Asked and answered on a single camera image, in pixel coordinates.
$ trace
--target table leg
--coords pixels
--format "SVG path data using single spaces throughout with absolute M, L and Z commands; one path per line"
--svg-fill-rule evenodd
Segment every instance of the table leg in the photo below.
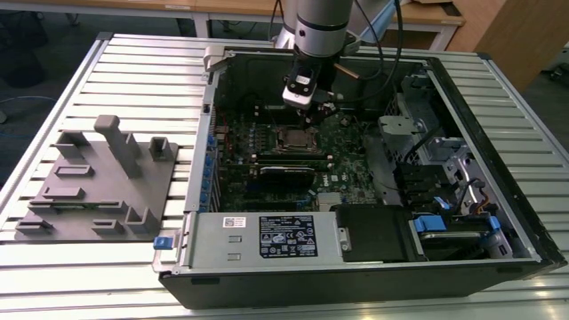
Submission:
M 68 18 L 69 25 L 72 25 L 73 27 L 78 25 L 78 13 L 66 13 L 65 17 Z
M 190 19 L 176 18 L 177 30 L 180 31 L 180 35 L 182 37 L 196 37 L 196 33 L 193 32 L 193 28 L 190 25 Z
M 433 50 L 433 51 L 446 50 L 446 46 L 450 43 L 450 40 L 453 39 L 453 35 L 457 28 L 458 27 L 454 25 L 442 26 L 441 31 L 437 33 L 433 43 L 430 44 L 429 50 Z
M 209 38 L 210 28 L 209 28 L 209 16 L 206 13 L 202 12 L 193 12 L 193 24 L 196 25 L 196 36 L 198 38 Z

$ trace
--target warning label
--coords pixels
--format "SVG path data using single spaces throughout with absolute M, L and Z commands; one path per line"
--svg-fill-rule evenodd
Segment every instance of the warning label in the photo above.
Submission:
M 313 216 L 258 217 L 258 241 L 262 258 L 317 257 Z

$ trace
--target aluminum extrusion table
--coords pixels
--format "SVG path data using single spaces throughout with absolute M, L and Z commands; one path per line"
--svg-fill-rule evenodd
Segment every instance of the aluminum extrusion table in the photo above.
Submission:
M 89 139 L 100 114 L 121 117 L 120 129 L 137 141 L 166 135 L 181 149 L 169 186 L 162 233 L 180 227 L 196 125 L 205 82 L 208 45 L 269 47 L 261 41 L 112 35 L 94 42 L 61 98 L 0 192 L 0 318 L 109 319 L 566 319 L 569 267 L 526 281 L 502 283 L 457 299 L 389 301 L 269 309 L 192 311 L 160 285 L 152 243 L 21 245 L 14 226 L 37 194 L 58 151 L 58 131 L 84 130 Z M 374 53 L 373 48 L 363 51 Z M 531 206 L 569 259 L 569 156 L 494 63 L 473 53 L 435 55 Z M 162 251 L 161 264 L 174 260 Z

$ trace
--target metal bracket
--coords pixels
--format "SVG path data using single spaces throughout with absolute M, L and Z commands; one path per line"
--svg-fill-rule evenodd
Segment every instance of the metal bracket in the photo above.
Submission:
M 347 228 L 338 228 L 339 235 L 339 248 L 342 252 L 351 251 L 351 244 L 349 242 Z
M 379 117 L 379 127 L 390 135 L 413 135 L 418 131 L 413 120 L 398 115 Z
M 446 161 L 455 151 L 465 145 L 462 138 L 434 138 L 430 140 L 427 150 L 431 161 Z
M 342 57 L 347 57 L 349 55 L 354 55 L 359 50 L 359 44 L 362 42 L 362 38 L 353 33 L 351 31 L 346 31 L 346 43 L 343 44 L 343 48 L 341 49 Z
M 213 72 L 225 65 L 225 58 L 232 55 L 225 55 L 225 47 L 222 45 L 210 45 L 205 48 L 204 53 L 204 68 L 206 72 Z

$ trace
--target wire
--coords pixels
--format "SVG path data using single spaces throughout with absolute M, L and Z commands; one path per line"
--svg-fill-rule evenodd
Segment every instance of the wire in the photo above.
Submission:
M 275 15 L 275 6 L 281 3 L 281 0 L 275 0 L 274 1 L 274 8 L 273 8 L 273 14 L 270 15 L 270 23 L 267 24 L 267 31 L 266 31 L 266 39 L 270 41 L 270 34 L 273 31 L 273 21 L 274 21 L 274 15 Z
M 21 97 L 10 97 L 8 99 L 4 99 L 0 101 L 0 104 L 5 103 L 8 101 L 18 100 L 18 99 L 42 99 L 42 100 L 49 100 L 49 101 L 57 102 L 56 99 L 49 98 L 49 97 L 42 97 L 38 95 L 24 95 Z M 32 138 L 32 137 L 34 137 L 34 135 L 12 135 L 9 133 L 1 133 L 0 132 L 0 137 L 4 137 L 4 138 Z
M 398 192 L 401 192 L 401 190 L 398 190 L 397 188 L 393 188 L 393 187 L 389 187 L 385 183 L 382 183 L 381 181 L 377 181 L 378 183 L 379 183 L 379 185 L 382 185 L 385 188 L 387 188 L 387 189 L 390 189 L 390 190 L 394 190 L 394 191 L 398 191 Z
M 17 99 L 44 99 L 44 100 L 49 100 L 49 101 L 57 102 L 56 99 L 49 98 L 49 97 L 42 97 L 42 96 L 38 96 L 38 95 L 24 95 L 21 97 L 10 97 L 10 98 L 8 98 L 5 100 L 1 100 L 0 103 L 5 103 L 8 101 L 17 100 Z
M 438 129 L 441 129 L 441 126 L 430 129 L 426 132 L 426 134 L 423 135 L 423 137 L 421 138 L 421 140 L 418 140 L 418 142 L 415 143 L 415 145 L 413 145 L 413 148 L 410 148 L 409 152 L 402 157 L 402 163 L 407 162 L 407 159 L 409 159 L 410 155 L 418 150 L 418 148 L 421 148 L 421 145 L 423 145 L 425 142 L 434 136 L 434 134 L 437 133 Z
M 8 134 L 8 133 L 1 133 L 0 132 L 0 137 L 4 137 L 4 138 L 33 138 L 36 135 L 10 135 L 10 134 Z
M 466 196 L 466 191 L 469 190 L 470 185 L 479 181 L 478 178 L 471 178 L 470 180 L 467 180 L 466 185 L 463 186 L 462 192 L 461 192 L 461 196 L 458 197 L 458 201 L 455 202 L 455 208 L 453 211 L 453 215 L 457 215 L 459 210 L 461 210 L 461 206 L 462 206 L 462 201 L 463 201 L 463 197 Z
M 393 60 L 393 67 L 389 71 L 387 78 L 385 80 L 383 85 L 381 85 L 379 89 L 370 93 L 369 95 L 365 95 L 363 97 L 351 99 L 351 100 L 333 100 L 330 102 L 333 103 L 355 103 L 367 100 L 369 98 L 373 98 L 375 95 L 378 95 L 381 92 L 383 92 L 385 88 L 387 87 L 387 84 L 391 82 L 394 71 L 397 70 L 397 65 L 399 64 L 401 59 L 401 51 L 402 51 L 402 13 L 401 13 L 401 4 L 399 0 L 393 0 L 394 2 L 394 9 L 397 12 L 397 51 L 394 54 L 394 60 Z
M 486 192 L 483 192 L 482 188 L 478 188 L 478 192 L 479 192 L 479 194 L 483 196 L 483 200 L 477 204 L 477 206 L 475 206 L 475 208 L 474 208 L 474 210 L 473 210 L 473 212 L 474 212 L 477 215 L 482 213 L 482 209 L 483 209 L 483 207 L 485 207 L 485 206 L 486 206 L 486 204 L 489 204 L 489 202 L 490 202 L 490 198 L 489 198 L 489 196 L 487 196 Z
M 240 35 L 238 38 L 242 39 L 244 37 L 246 37 L 250 34 L 250 32 L 252 32 L 252 30 L 254 29 L 255 26 L 257 26 L 257 23 L 254 22 L 252 24 L 252 26 L 250 26 L 249 31 L 244 35 Z
M 373 29 L 373 25 L 371 25 L 371 22 L 370 22 L 370 20 L 367 18 L 367 15 L 365 14 L 363 8 L 359 5 L 359 2 L 357 0 L 354 0 L 354 3 L 355 3 L 355 6 L 357 6 L 357 9 L 362 13 L 363 20 L 367 23 L 367 27 L 370 28 L 370 32 L 371 32 L 371 35 L 373 35 L 373 40 L 375 40 L 375 46 L 377 46 L 377 50 L 378 50 L 378 53 L 379 53 L 379 69 L 377 70 L 375 74 L 373 74 L 373 75 L 370 75 L 367 77 L 362 77 L 362 76 L 358 77 L 358 80 L 370 81 L 370 80 L 375 79 L 381 75 L 381 73 L 383 72 L 383 50 L 381 49 L 379 39 L 377 37 L 377 33 L 375 33 L 375 30 Z

